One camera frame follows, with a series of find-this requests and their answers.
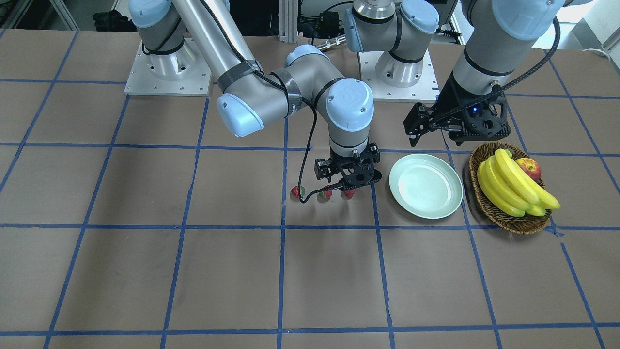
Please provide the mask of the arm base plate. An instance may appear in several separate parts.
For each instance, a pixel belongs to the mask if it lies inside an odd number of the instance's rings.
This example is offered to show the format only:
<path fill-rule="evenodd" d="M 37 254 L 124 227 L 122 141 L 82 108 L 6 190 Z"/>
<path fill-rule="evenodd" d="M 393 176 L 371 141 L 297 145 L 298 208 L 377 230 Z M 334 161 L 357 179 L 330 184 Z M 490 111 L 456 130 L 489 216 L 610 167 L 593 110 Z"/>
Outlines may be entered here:
<path fill-rule="evenodd" d="M 429 51 L 419 62 L 395 60 L 389 52 L 361 52 L 359 71 L 375 101 L 433 104 L 440 93 Z"/>
<path fill-rule="evenodd" d="M 208 97 L 211 69 L 192 38 L 169 55 L 146 55 L 142 45 L 130 69 L 124 93 L 143 96 Z"/>

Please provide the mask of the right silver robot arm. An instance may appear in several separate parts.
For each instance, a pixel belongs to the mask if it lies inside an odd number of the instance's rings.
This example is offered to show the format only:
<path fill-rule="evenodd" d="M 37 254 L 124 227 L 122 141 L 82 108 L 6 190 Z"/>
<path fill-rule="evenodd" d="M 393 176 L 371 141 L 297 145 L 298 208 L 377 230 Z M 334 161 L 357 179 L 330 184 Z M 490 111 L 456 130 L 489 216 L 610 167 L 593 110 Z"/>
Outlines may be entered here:
<path fill-rule="evenodd" d="M 192 52 L 185 47 L 185 33 L 192 35 L 222 92 L 217 110 L 230 133 L 245 137 L 308 106 L 328 126 L 330 157 L 315 161 L 316 177 L 330 181 L 341 175 L 323 191 L 356 190 L 381 180 L 374 167 L 380 150 L 369 141 L 372 89 L 344 77 L 318 48 L 298 46 L 282 69 L 266 74 L 223 0 L 131 0 L 128 8 L 142 52 L 153 56 L 157 74 L 167 57 L 177 75 L 189 71 Z"/>

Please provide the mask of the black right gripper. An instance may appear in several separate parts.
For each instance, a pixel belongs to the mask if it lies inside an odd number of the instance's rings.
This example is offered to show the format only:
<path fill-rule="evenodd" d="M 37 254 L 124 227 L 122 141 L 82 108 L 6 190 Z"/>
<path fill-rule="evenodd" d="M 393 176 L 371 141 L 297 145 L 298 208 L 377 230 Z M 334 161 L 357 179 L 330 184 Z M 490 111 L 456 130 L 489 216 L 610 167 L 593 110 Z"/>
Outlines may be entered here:
<path fill-rule="evenodd" d="M 316 159 L 314 171 L 319 181 L 320 190 L 341 189 L 343 192 L 356 190 L 372 183 L 378 183 L 382 179 L 382 173 L 375 169 L 374 165 L 364 162 L 363 151 L 354 151 L 351 156 L 341 156 L 330 151 L 330 159 Z M 332 176 L 341 174 L 339 180 L 332 179 Z"/>

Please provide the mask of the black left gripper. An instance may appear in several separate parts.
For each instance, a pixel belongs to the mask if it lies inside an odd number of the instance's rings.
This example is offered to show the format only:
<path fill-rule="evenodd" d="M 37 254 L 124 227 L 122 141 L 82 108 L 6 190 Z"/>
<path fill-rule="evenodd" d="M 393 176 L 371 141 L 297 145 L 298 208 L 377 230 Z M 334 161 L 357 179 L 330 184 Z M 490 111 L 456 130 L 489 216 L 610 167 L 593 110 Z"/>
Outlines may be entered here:
<path fill-rule="evenodd" d="M 448 131 L 457 145 L 508 137 L 511 132 L 507 121 L 509 104 L 504 93 L 473 105 L 472 102 L 480 97 L 461 87 L 451 73 L 433 107 L 416 102 L 405 117 L 403 126 L 410 146 L 417 146 L 423 135 L 439 129 Z"/>

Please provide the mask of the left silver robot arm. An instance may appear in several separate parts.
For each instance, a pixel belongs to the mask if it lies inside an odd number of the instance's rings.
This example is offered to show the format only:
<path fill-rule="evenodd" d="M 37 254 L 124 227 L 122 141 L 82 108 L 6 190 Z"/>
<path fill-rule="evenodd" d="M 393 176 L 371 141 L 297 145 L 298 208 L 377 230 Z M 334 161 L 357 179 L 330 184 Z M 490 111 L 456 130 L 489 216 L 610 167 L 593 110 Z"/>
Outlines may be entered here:
<path fill-rule="evenodd" d="M 416 146 L 428 132 L 443 130 L 457 145 L 509 136 L 505 91 L 533 75 L 555 53 L 557 13 L 582 0 L 464 0 L 471 37 L 434 105 L 417 102 L 403 122 Z M 353 52 L 381 52 L 380 80 L 396 88 L 417 82 L 440 15 L 425 0 L 355 0 L 344 20 Z"/>

